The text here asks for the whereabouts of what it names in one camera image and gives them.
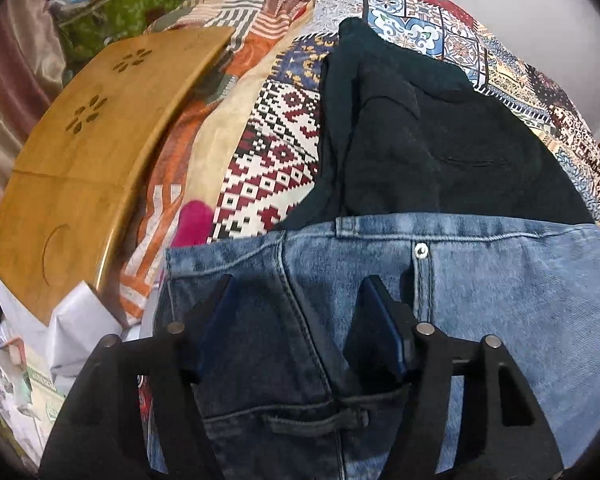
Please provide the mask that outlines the blue denim jeans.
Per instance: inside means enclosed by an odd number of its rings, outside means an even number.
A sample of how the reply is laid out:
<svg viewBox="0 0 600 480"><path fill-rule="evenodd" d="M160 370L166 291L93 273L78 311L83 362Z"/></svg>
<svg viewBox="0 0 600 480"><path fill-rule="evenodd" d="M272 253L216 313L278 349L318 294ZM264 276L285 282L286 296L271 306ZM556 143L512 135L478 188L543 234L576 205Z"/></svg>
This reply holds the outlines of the blue denim jeans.
<svg viewBox="0 0 600 480"><path fill-rule="evenodd" d="M155 328L204 322L224 275L236 311L195 394L226 478L378 476L406 391L371 384L343 354L370 275L451 337L499 336L566 465L600 430L597 226L412 212L174 248Z"/></svg>

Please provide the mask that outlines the colourful patchwork bedspread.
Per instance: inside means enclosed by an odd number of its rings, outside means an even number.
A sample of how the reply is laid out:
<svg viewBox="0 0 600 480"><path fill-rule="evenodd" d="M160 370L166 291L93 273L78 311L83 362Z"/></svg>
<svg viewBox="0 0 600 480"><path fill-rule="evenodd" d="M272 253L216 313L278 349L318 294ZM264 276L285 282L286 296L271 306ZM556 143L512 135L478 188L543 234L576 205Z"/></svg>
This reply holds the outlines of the colourful patchwork bedspread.
<svg viewBox="0 0 600 480"><path fill-rule="evenodd" d="M311 191L317 173L318 83L345 18L400 47L457 65L475 89L520 118L566 170L600 227L600 149L567 93L451 0L315 0L276 56L228 162L212 240L262 234Z"/></svg>

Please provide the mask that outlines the maroon striped curtain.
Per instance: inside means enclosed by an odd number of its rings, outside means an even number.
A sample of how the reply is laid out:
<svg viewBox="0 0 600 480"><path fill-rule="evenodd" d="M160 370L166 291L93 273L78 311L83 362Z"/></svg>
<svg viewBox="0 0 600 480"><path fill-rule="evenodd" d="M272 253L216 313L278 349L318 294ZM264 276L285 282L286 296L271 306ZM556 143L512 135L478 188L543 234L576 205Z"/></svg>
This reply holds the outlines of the maroon striped curtain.
<svg viewBox="0 0 600 480"><path fill-rule="evenodd" d="M0 0L0 200L15 159L58 96L66 62L47 0Z"/></svg>

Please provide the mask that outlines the dark green folded pants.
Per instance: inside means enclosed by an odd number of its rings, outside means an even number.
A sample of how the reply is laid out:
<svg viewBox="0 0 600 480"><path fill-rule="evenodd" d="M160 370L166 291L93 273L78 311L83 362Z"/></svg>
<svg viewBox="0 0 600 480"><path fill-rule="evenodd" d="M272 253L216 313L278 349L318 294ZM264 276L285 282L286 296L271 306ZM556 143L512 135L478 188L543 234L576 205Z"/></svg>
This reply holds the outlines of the dark green folded pants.
<svg viewBox="0 0 600 480"><path fill-rule="evenodd" d="M320 105L318 173L285 230L398 212L592 219L555 156L505 105L457 66L390 44L359 18L340 24L324 59Z"/></svg>

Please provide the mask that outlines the wooden lap desk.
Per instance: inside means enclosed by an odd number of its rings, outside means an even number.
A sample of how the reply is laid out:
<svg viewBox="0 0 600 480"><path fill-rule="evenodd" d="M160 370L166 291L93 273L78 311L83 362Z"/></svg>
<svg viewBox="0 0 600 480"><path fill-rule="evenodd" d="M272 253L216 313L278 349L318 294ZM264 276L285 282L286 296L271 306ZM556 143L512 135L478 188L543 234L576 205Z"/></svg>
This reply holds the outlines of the wooden lap desk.
<svg viewBox="0 0 600 480"><path fill-rule="evenodd" d="M181 28L114 42L30 133L0 203L0 280L41 323L77 284L107 289L152 153L233 32Z"/></svg>

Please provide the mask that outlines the white paper pile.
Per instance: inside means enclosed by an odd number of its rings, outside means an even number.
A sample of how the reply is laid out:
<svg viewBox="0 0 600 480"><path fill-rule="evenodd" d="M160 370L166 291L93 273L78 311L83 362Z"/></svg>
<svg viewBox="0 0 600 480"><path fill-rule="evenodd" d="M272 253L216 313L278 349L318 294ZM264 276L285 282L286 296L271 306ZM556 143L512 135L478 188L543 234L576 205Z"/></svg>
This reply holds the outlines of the white paper pile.
<svg viewBox="0 0 600 480"><path fill-rule="evenodd" d="M20 402L1 403L18 444L38 464L50 432L74 381L103 336L120 336L125 320L116 318L90 285L81 282L41 322L3 283L0 307L8 344L23 352L24 393Z"/></svg>

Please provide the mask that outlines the striped orange patterned blanket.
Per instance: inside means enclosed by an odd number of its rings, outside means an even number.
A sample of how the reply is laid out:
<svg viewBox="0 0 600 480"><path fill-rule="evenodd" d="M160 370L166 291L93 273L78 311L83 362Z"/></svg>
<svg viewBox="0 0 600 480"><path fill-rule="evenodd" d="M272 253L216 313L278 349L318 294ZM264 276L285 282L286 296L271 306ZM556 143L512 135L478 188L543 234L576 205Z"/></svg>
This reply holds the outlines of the striped orange patterned blanket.
<svg viewBox="0 0 600 480"><path fill-rule="evenodd" d="M214 208L260 85L313 10L313 0L189 0L150 26L151 32L220 26L234 32L166 129L138 193L112 295L126 325L149 313L182 208L189 202Z"/></svg>

